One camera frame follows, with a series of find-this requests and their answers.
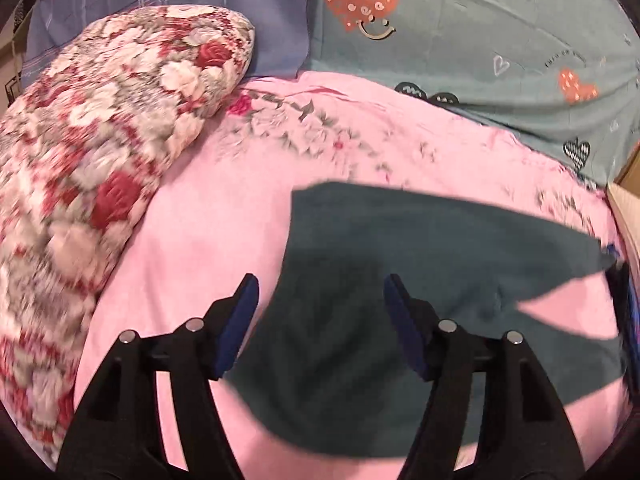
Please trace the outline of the dark teal pants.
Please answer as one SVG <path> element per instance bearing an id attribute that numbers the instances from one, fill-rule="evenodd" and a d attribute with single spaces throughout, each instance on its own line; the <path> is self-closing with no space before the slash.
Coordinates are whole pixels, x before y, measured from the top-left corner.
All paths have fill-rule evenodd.
<path id="1" fill-rule="evenodd" d="M 405 456 L 430 386 L 423 348 L 441 318 L 518 330 L 564 403 L 622 376 L 620 344 L 518 310 L 613 260 L 593 237 L 479 203 L 325 183 L 292 196 L 273 296 L 229 382 L 277 437 L 352 457 Z"/>

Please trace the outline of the blue and red garment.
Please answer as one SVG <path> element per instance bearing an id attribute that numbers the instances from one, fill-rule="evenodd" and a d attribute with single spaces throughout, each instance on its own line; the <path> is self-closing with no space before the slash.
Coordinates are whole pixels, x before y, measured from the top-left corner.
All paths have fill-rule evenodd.
<path id="1" fill-rule="evenodd" d="M 614 244 L 606 252 L 615 261 L 605 271 L 613 301 L 616 326 L 622 340 L 625 382 L 633 396 L 639 394 L 639 301 L 632 282 L 631 270 Z"/>

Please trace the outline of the pink floral bed sheet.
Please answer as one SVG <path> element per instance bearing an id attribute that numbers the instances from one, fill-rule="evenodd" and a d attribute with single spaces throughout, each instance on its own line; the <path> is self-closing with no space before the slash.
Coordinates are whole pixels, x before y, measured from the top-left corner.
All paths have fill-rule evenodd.
<path id="1" fill-rule="evenodd" d="M 155 335 L 203 313 L 244 274 L 276 287 L 291 194 L 324 181 L 475 200 L 616 243 L 602 195 L 509 131 L 355 76 L 256 79 L 165 174 L 93 315 L 75 390 L 125 328 Z"/>

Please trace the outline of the cream white pillow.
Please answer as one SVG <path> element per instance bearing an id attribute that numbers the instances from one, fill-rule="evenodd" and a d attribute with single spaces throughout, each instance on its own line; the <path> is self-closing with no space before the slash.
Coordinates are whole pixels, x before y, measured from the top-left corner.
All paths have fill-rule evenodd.
<path id="1" fill-rule="evenodd" d="M 633 262 L 639 261 L 639 199 L 620 185 L 611 183 L 606 189 L 617 229 L 622 234 L 627 255 Z"/>

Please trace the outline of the wooden headboard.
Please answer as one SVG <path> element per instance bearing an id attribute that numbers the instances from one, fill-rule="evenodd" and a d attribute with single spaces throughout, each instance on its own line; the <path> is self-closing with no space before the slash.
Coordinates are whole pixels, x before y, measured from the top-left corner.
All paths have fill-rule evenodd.
<path id="1" fill-rule="evenodd" d="M 634 196 L 640 196 L 640 143 L 634 148 L 615 183 Z"/>

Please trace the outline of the red floral pillow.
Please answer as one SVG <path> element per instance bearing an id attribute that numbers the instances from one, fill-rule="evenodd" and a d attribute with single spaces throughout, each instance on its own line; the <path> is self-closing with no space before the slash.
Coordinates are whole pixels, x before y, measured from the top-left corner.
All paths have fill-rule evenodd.
<path id="1" fill-rule="evenodd" d="M 221 6 L 100 18 L 1 118 L 1 401 L 58 461 L 96 302 L 163 174 L 244 77 L 254 25 Z"/>

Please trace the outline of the teal heart print quilt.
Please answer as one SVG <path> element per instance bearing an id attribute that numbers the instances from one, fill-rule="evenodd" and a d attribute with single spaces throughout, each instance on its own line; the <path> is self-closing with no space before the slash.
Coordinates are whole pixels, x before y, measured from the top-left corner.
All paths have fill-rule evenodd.
<path id="1" fill-rule="evenodd" d="M 639 142 L 639 34 L 618 0 L 309 0 L 312 70 L 487 125 L 594 182 Z"/>

